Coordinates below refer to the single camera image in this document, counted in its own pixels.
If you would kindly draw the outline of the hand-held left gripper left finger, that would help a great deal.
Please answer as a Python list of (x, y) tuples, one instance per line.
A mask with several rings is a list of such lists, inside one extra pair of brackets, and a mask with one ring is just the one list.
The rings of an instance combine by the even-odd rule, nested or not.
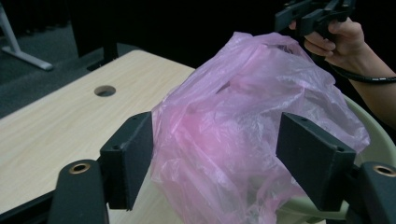
[(152, 117), (128, 118), (100, 149), (106, 201), (111, 209), (132, 210), (148, 172), (153, 151)]

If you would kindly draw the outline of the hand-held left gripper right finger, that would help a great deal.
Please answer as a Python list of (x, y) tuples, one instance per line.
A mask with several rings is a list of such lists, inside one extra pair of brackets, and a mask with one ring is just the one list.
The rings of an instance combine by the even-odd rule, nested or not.
[(338, 211), (356, 151), (304, 117), (281, 115), (276, 156), (319, 211)]

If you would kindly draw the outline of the olive green bin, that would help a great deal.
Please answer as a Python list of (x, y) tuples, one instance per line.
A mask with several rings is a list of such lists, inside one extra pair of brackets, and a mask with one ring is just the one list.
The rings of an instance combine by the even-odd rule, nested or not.
[(281, 207), (281, 223), (318, 223), (325, 219), (333, 224), (396, 224), (396, 145), (359, 105), (350, 99), (346, 103), (363, 122), (370, 144), (356, 153), (354, 165), (342, 179), (345, 189), (340, 209), (319, 211), (305, 194)]

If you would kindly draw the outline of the pink plastic bag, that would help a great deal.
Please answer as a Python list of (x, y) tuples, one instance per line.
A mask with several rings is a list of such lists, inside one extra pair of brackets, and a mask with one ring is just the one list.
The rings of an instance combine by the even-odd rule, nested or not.
[(289, 36), (236, 33), (153, 111), (151, 178), (184, 224), (304, 224), (276, 157), (282, 113), (357, 151), (370, 143), (331, 74)]

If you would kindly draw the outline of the grey metal stand leg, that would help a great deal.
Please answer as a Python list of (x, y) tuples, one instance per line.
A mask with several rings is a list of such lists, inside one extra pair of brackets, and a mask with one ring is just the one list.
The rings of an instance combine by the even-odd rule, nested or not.
[(0, 3), (0, 29), (3, 31), (7, 45), (2, 47), (1, 50), (19, 60), (22, 60), (26, 63), (34, 65), (44, 71), (50, 71), (53, 69), (53, 65), (38, 59), (30, 54), (23, 52), (19, 46), (16, 36), (12, 30), (12, 27), (9, 23), (7, 13), (5, 12), (2, 4)]

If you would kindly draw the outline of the black post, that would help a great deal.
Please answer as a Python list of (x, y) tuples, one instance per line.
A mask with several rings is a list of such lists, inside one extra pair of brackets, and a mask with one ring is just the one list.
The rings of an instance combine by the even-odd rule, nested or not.
[(114, 9), (110, 0), (66, 0), (77, 45), (82, 57), (97, 49), (103, 58), (87, 69), (94, 71), (119, 58), (114, 34)]

